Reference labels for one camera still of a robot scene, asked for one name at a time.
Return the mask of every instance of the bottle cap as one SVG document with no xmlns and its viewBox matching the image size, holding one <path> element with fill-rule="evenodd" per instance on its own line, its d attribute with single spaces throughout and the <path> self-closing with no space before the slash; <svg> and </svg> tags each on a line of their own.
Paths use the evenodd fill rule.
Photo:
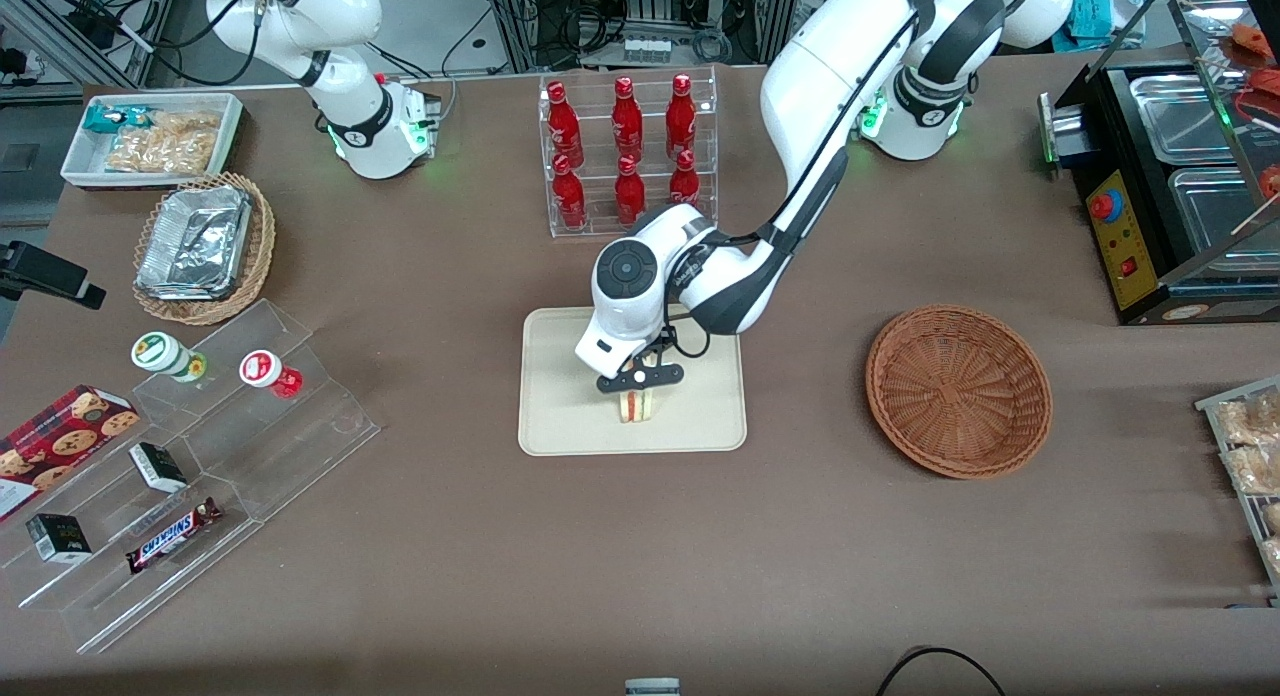
<svg viewBox="0 0 1280 696">
<path fill-rule="evenodd" d="M 174 336 L 169 336 L 165 331 L 151 331 L 143 333 L 141 339 L 133 342 L 131 357 L 136 367 L 164 374 L 169 368 L 178 367 L 182 353 L 182 344 Z"/>
<path fill-rule="evenodd" d="M 252 351 L 241 362 L 241 380 L 255 389 L 270 386 L 283 371 L 284 365 L 280 363 L 280 357 L 270 351 Z"/>
</svg>

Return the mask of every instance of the wicker basket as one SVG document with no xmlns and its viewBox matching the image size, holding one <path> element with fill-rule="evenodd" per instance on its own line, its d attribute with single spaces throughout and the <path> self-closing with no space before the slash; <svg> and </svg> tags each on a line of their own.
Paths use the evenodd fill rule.
<svg viewBox="0 0 1280 696">
<path fill-rule="evenodd" d="M 904 454 L 955 478 L 992 478 L 1036 455 L 1053 400 L 1027 342 L 964 307 L 900 313 L 867 360 L 872 413 Z"/>
<path fill-rule="evenodd" d="M 244 235 L 239 283 L 232 296 L 221 301 L 160 301 L 150 298 L 133 287 L 133 298 L 156 319 L 186 322 L 188 326 L 209 326 L 211 322 L 227 321 L 248 308 L 257 299 L 262 283 L 266 281 L 266 273 L 271 267 L 271 249 L 275 248 L 275 216 L 271 214 L 271 205 L 266 203 L 262 192 L 248 178 L 236 173 L 219 173 L 218 177 L 192 180 L 191 184 L 179 186 L 178 189 L 201 191 L 211 189 L 215 186 L 236 186 L 237 189 L 246 191 L 253 198 L 248 234 Z M 137 248 L 133 249 L 133 267 L 142 267 L 142 257 L 147 253 L 147 244 L 151 242 L 151 230 L 155 228 L 157 214 L 160 214 L 160 203 L 156 203 L 156 209 L 151 209 L 151 217 L 147 219 L 146 226 L 142 226 L 142 237 L 138 239 Z"/>
</svg>

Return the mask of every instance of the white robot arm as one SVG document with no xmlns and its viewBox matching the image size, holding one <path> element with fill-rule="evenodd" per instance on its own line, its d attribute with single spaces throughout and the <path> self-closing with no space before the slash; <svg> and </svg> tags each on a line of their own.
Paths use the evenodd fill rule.
<svg viewBox="0 0 1280 696">
<path fill-rule="evenodd" d="M 884 100 L 873 139 L 884 152 L 937 154 L 969 75 L 995 52 L 1005 18 L 1005 0 L 827 0 L 814 12 L 769 67 L 760 91 L 787 198 L 753 235 L 726 235 L 681 203 L 644 214 L 627 235 L 605 246 L 591 275 L 595 312 L 575 349 L 600 374 L 600 390 L 682 377 L 675 365 L 637 362 L 622 371 L 645 351 L 678 348 L 668 296 L 708 333 L 750 328 L 840 184 L 849 132 L 865 109 Z M 746 253 L 740 246 L 750 242 L 755 248 Z"/>
<path fill-rule="evenodd" d="M 205 0 L 214 31 L 306 87 L 352 171 L 396 177 L 434 150 L 439 100 L 402 84 L 380 84 L 349 49 L 381 27 L 379 0 Z"/>
</svg>

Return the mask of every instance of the brown table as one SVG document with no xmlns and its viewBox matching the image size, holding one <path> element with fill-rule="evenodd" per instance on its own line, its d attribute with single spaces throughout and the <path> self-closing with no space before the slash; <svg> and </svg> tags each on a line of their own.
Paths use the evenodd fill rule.
<svg viewBox="0 0 1280 696">
<path fill-rule="evenodd" d="M 264 294 L 385 431 L 102 656 L 3 599 L 0 693 L 608 695 L 672 674 L 690 696 L 846 695 L 919 644 L 1010 693 L 1274 693 L 1280 613 L 1221 608 L 1261 604 L 1265 576 L 1190 404 L 1274 374 L 1276 331 L 1115 326 L 1083 210 L 1036 164 L 1034 96 L 1078 63 L 989 61 L 928 162 L 854 146 L 742 336 L 745 447 L 577 459 L 516 441 L 521 322 L 590 303 L 600 246 L 547 234 L 536 81 L 466 82 L 440 157 L 388 182 L 334 159 L 301 90 L 242 91 L 233 166 L 280 228 Z M 721 72 L 728 232 L 783 193 L 762 75 Z M 109 298 L 23 299 L 0 423 L 141 380 L 125 351 L 164 324 L 128 283 L 155 200 L 64 191 L 47 246 Z M 1005 319 L 1044 362 L 1053 431 L 1012 476 L 934 477 L 872 422 L 868 345 L 934 301 Z M 915 664 L 899 692 L 987 692 L 966 669 Z"/>
</svg>

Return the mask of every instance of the red switch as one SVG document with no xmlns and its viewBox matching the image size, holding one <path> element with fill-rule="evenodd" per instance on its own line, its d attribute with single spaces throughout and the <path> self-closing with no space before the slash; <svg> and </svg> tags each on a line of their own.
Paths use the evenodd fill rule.
<svg viewBox="0 0 1280 696">
<path fill-rule="evenodd" d="M 1089 216 L 1097 217 L 1098 221 L 1111 216 L 1112 209 L 1115 209 L 1115 201 L 1111 200 L 1111 196 L 1097 194 L 1089 201 Z"/>
</svg>

